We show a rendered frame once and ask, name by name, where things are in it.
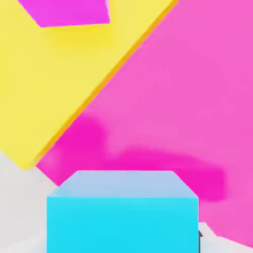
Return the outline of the small cyan cube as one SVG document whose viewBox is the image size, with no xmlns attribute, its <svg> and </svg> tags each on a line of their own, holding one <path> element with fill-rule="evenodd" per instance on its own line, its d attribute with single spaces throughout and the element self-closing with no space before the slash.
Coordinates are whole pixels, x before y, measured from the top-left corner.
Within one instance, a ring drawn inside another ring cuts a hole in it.
<svg viewBox="0 0 253 253">
<path fill-rule="evenodd" d="M 78 171 L 46 209 L 46 253 L 199 253 L 199 199 L 173 171 Z"/>
</svg>

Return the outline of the large yellow box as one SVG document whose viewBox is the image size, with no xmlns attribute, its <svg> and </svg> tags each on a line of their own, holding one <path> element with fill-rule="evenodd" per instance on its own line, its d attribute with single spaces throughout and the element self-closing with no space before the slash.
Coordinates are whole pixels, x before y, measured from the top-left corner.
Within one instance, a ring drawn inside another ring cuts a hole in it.
<svg viewBox="0 0 253 253">
<path fill-rule="evenodd" d="M 111 0 L 106 25 L 41 28 L 0 0 L 0 151 L 33 168 L 178 0 Z"/>
</svg>

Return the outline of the small magenta cube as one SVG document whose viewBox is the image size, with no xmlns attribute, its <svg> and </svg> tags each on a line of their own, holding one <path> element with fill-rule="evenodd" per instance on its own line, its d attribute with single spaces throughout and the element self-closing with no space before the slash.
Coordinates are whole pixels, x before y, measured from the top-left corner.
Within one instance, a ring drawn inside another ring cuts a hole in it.
<svg viewBox="0 0 253 253">
<path fill-rule="evenodd" d="M 18 0 L 42 28 L 109 24 L 109 0 Z"/>
</svg>

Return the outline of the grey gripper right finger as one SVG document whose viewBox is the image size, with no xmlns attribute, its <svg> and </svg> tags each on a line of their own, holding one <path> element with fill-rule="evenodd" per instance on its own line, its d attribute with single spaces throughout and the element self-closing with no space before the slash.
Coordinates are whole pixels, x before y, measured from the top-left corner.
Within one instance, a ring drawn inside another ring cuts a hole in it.
<svg viewBox="0 0 253 253">
<path fill-rule="evenodd" d="M 253 253 L 253 248 L 217 236 L 205 222 L 199 222 L 200 253 Z"/>
</svg>

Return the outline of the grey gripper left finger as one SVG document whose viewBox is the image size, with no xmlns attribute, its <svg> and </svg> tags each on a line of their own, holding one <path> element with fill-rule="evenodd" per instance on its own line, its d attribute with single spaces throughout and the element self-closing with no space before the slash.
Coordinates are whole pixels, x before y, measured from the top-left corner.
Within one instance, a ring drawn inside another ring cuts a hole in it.
<svg viewBox="0 0 253 253">
<path fill-rule="evenodd" d="M 46 253 L 46 235 L 41 234 L 3 249 L 3 253 Z"/>
</svg>

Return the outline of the large pink box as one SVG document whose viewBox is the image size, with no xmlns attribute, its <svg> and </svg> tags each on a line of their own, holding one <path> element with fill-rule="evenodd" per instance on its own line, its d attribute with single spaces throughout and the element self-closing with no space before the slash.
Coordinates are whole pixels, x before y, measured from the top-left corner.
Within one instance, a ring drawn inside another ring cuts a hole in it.
<svg viewBox="0 0 253 253">
<path fill-rule="evenodd" d="M 253 0 L 180 0 L 38 168 L 172 170 L 200 221 L 253 248 Z"/>
</svg>

